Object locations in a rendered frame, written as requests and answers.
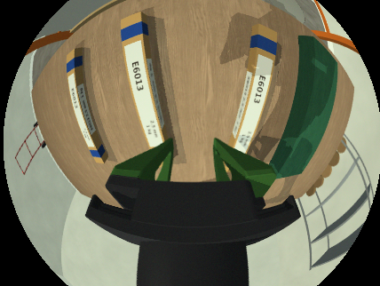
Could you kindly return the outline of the dark green low platform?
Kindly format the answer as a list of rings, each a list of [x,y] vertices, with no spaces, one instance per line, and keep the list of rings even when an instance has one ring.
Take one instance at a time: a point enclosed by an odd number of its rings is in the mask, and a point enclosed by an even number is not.
[[[269,165],[277,179],[301,174],[327,129],[336,97],[337,62],[313,36],[298,36],[297,87],[289,119]]]

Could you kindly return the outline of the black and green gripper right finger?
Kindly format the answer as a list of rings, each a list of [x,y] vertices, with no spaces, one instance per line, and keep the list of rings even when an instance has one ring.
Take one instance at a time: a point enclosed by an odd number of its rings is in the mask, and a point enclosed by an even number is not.
[[[213,157],[216,181],[248,180],[256,198],[263,197],[276,180],[271,165],[228,146],[218,138],[214,138]],[[232,180],[226,173],[224,163],[232,173]]]

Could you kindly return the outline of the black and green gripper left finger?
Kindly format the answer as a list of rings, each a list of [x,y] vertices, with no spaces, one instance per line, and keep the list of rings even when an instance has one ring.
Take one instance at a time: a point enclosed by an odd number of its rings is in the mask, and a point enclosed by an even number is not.
[[[157,180],[170,181],[173,152],[173,138],[169,138],[157,147],[117,164],[110,175],[155,180],[155,173],[162,164]]]

